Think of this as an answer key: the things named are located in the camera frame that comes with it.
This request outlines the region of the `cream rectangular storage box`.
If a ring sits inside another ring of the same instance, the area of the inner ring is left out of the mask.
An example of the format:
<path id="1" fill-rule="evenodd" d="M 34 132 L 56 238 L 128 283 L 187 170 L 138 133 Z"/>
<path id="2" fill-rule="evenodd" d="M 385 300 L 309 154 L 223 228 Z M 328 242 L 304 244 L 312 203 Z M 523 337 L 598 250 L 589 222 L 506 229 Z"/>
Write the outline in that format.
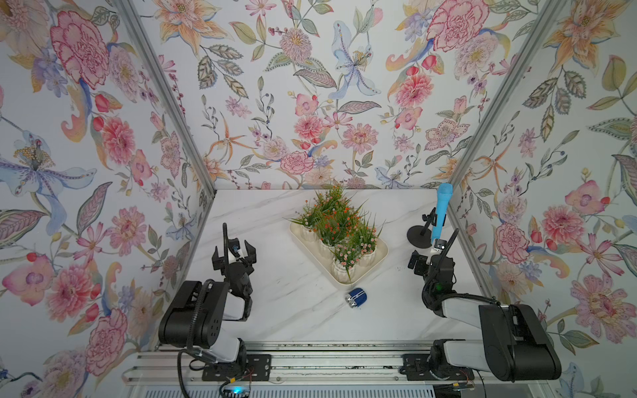
<path id="1" fill-rule="evenodd" d="M 342 245 L 328 247 L 320 240 L 316 232 L 290 223 L 289 232 L 293 242 L 308 257 L 323 275 L 339 290 L 347 290 L 381 268 L 388 257 L 389 248 L 384 240 L 378 240 L 376 249 L 369 255 L 359 254 L 357 258 L 343 252 Z"/>

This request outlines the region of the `orange flower potted plant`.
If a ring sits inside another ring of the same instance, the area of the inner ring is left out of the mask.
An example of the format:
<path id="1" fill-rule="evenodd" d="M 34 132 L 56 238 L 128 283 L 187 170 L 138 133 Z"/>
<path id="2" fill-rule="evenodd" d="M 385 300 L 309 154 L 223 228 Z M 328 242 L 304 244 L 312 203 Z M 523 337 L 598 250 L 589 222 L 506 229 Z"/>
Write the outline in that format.
<path id="1" fill-rule="evenodd" d="M 317 195 L 316 212 L 319 221 L 338 217 L 348 219 L 353 215 L 351 198 L 346 195 L 342 186 L 333 186 L 327 192 Z"/>

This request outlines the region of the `pink flower potted plant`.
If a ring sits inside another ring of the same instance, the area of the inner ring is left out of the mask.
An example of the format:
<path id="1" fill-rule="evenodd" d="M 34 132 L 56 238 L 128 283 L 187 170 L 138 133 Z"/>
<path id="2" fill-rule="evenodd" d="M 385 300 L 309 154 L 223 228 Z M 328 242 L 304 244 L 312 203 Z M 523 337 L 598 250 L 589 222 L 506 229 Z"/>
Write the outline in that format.
<path id="1" fill-rule="evenodd" d="M 306 204 L 296 217 L 290 222 L 300 227 L 300 236 L 306 242 L 316 242 L 319 239 L 317 224 L 320 219 L 320 210 L 317 205 Z"/>

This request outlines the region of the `red flower potted plant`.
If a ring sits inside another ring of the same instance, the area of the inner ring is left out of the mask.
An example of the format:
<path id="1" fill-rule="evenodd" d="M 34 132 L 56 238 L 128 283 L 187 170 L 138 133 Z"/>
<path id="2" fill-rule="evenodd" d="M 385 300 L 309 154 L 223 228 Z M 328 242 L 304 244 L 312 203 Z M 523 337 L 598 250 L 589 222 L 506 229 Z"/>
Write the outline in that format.
<path id="1" fill-rule="evenodd" d="M 338 240 L 345 240 L 358 228 L 364 217 L 363 207 L 344 205 L 339 207 L 334 214 Z"/>
<path id="2" fill-rule="evenodd" d="M 349 239 L 350 216 L 343 211 L 321 212 L 315 226 L 320 238 L 321 255 L 328 260 L 332 259 L 333 250 Z"/>

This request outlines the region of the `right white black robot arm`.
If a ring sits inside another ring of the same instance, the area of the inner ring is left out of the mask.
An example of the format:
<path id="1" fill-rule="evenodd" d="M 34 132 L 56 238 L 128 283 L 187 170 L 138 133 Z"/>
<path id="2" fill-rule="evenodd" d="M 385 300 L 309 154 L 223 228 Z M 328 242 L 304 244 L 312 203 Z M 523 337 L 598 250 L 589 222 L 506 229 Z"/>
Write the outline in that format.
<path id="1" fill-rule="evenodd" d="M 557 380 L 562 363 L 532 308 L 503 304 L 495 298 L 455 289 L 456 263 L 448 252 L 455 238 L 435 239 L 427 227 L 411 227 L 406 237 L 416 247 L 408 263 L 423 278 L 421 300 L 441 318 L 476 328 L 479 341 L 438 339 L 426 359 L 434 378 L 446 380 L 460 371 L 486 371 L 499 381 Z M 418 250 L 427 249 L 422 255 Z"/>

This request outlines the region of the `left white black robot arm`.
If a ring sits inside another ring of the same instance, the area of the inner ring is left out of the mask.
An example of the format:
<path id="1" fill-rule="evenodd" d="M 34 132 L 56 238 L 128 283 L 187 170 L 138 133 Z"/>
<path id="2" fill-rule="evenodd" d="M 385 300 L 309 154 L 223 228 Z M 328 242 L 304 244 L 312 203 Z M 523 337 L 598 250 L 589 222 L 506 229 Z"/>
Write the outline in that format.
<path id="1" fill-rule="evenodd" d="M 212 255 L 212 267 L 221 272 L 223 280 L 184 281 L 159 325 L 159 342 L 178 349 L 177 381 L 184 397 L 189 393 L 182 372 L 183 355 L 220 375 L 220 397 L 233 396 L 227 386 L 251 375 L 245 342 L 223 330 L 222 324 L 245 322 L 250 317 L 250 275 L 257 262 L 256 248 L 246 240 L 230 238 L 226 223 L 222 243 L 223 248 Z"/>

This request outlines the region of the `blue microphone on stand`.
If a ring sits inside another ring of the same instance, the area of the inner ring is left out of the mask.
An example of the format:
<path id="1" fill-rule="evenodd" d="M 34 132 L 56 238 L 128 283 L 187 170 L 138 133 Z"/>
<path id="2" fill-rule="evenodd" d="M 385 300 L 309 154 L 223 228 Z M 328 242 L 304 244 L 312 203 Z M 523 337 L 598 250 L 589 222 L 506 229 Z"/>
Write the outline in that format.
<path id="1" fill-rule="evenodd" d="M 443 183 L 437 189 L 436 206 L 429 214 L 423 215 L 423 225 L 411 227 L 407 240 L 418 249 L 433 247 L 442 238 L 442 231 L 446 222 L 447 209 L 453 197 L 454 187 L 450 183 Z"/>

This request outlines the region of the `blue silver small cylinder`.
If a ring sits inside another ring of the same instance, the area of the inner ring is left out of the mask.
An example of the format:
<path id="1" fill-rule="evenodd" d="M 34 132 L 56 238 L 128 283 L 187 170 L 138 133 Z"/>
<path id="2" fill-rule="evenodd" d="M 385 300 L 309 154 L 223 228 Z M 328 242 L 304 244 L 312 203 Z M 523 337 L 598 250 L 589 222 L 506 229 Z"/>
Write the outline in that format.
<path id="1" fill-rule="evenodd" d="M 362 288 L 355 288 L 345 295 L 345 301 L 350 308 L 359 308 L 368 300 L 367 293 Z"/>

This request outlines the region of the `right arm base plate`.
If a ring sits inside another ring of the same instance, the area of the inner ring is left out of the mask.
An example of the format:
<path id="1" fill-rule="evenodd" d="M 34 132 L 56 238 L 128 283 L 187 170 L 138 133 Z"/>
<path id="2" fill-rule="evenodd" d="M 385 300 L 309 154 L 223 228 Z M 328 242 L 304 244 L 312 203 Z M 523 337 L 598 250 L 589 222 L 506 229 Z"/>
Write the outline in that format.
<path id="1" fill-rule="evenodd" d="M 404 354 L 401 359 L 399 373 L 406 376 L 408 381 L 474 381 L 474 372 L 471 369 L 452 366 L 446 359 L 431 359 L 428 353 Z"/>

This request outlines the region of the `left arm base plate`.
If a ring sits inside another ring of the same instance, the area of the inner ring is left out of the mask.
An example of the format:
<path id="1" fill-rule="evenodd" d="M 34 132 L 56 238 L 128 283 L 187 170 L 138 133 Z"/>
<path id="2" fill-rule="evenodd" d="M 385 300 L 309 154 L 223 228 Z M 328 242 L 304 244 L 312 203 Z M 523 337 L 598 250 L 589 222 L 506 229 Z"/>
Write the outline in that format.
<path id="1" fill-rule="evenodd" d="M 270 381 L 272 356 L 269 354 L 248 353 L 239 351 L 232 363 L 207 364 L 202 371 L 203 381 Z"/>

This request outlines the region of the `aluminium front rail frame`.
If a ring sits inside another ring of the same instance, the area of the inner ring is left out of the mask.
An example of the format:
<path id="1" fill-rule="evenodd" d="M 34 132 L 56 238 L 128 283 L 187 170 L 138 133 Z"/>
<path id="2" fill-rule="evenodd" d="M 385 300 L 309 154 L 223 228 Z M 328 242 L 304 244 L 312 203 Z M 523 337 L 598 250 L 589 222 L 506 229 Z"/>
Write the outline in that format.
<path id="1" fill-rule="evenodd" d="M 270 381 L 236 381 L 231 397 L 550 397 L 545 381 L 499 381 L 473 371 L 474 381 L 408 381 L 399 373 L 404 354 L 425 354 L 431 343 L 247 343 L 247 352 L 272 356 Z M 222 382 L 203 381 L 204 365 L 182 357 L 191 397 L 220 397 Z M 124 372 L 128 397 L 179 397 L 177 349 L 139 354 Z"/>

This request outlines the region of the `right aluminium corner post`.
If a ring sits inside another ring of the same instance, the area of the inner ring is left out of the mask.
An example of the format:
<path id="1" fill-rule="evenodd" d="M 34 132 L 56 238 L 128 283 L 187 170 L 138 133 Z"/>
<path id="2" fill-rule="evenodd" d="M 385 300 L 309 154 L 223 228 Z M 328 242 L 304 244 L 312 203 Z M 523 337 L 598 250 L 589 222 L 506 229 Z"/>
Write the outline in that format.
<path id="1" fill-rule="evenodd" d="M 561 11 L 562 6 L 559 1 L 546 1 L 540 9 L 539 15 L 535 19 L 535 23 L 531 26 L 529 34 L 526 36 L 524 44 L 519 51 L 518 59 L 513 63 L 509 72 L 504 76 L 502 84 L 495 92 L 491 105 L 486 110 L 484 118 L 479 122 L 478 128 L 472 136 L 471 141 L 465 149 L 460 162 L 449 180 L 454 186 L 454 193 L 459 192 L 461 181 L 471 166 L 475 155 L 479 151 L 482 143 L 492 128 L 492 125 L 499 117 L 499 114 L 506 107 L 507 102 L 513 95 L 516 87 L 522 82 L 522 79 L 533 59 L 542 45 L 545 35 L 549 28 L 555 22 L 555 17 Z"/>

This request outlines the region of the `aluminium corner post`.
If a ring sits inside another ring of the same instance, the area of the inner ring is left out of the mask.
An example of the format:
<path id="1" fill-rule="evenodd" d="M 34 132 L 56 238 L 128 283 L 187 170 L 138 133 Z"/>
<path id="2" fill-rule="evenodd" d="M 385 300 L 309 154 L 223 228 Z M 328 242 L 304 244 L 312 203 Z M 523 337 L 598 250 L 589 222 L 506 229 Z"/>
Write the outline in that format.
<path id="1" fill-rule="evenodd" d="M 149 41 L 133 2 L 114 0 L 114 6 L 122 18 L 129 35 L 132 37 L 134 45 L 140 50 L 140 57 L 144 66 L 148 70 L 152 83 L 157 86 L 158 97 L 161 99 L 164 109 L 166 109 L 166 112 L 176 127 L 177 134 L 185 145 L 186 152 L 192 160 L 192 165 L 194 166 L 200 184 L 202 184 L 207 194 L 210 195 L 211 198 L 214 198 L 217 192 L 212 179 L 204 165 L 202 155 L 199 154 L 197 150 L 191 131 L 187 126 L 185 116 L 178 106 L 177 99 L 172 94 L 169 80 L 164 74 L 159 58 L 157 58 L 152 43 Z"/>
<path id="2" fill-rule="evenodd" d="M 471 141 L 465 149 L 460 162 L 449 180 L 454 186 L 454 193 L 459 192 L 461 181 L 471 166 L 475 155 L 479 151 L 482 143 L 492 128 L 492 125 L 499 117 L 499 114 L 506 107 L 507 102 L 513 95 L 516 87 L 522 82 L 522 79 L 533 59 L 542 45 L 545 35 L 549 28 L 555 22 L 555 17 L 561 11 L 562 6 L 559 1 L 546 1 L 540 9 L 539 15 L 535 19 L 535 23 L 531 26 L 529 34 L 526 36 L 524 44 L 519 51 L 518 59 L 513 63 L 509 72 L 504 76 L 502 84 L 495 92 L 491 105 L 486 110 L 484 118 L 479 122 L 478 128 L 472 136 Z"/>

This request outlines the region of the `left aluminium corner post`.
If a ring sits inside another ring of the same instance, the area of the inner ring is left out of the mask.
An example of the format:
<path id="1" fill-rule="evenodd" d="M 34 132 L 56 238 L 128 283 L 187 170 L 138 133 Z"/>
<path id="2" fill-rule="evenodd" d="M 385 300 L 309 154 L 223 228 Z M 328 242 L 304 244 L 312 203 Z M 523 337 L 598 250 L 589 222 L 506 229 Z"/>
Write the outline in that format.
<path id="1" fill-rule="evenodd" d="M 200 184 L 202 184 L 207 194 L 210 195 L 211 198 L 214 198 L 217 192 L 212 179 L 204 165 L 202 155 L 199 154 L 197 150 L 191 131 L 187 126 L 185 116 L 178 106 L 177 99 L 172 94 L 169 80 L 164 74 L 159 58 L 157 58 L 152 43 L 149 41 L 133 2 L 114 0 L 114 6 L 122 18 L 129 35 L 132 37 L 134 45 L 140 50 L 140 57 L 144 66 L 148 70 L 152 83 L 157 86 L 158 97 L 161 99 L 164 109 L 166 109 L 166 112 L 176 127 L 177 134 L 185 145 L 186 152 L 192 160 L 192 165 L 194 166 Z"/>

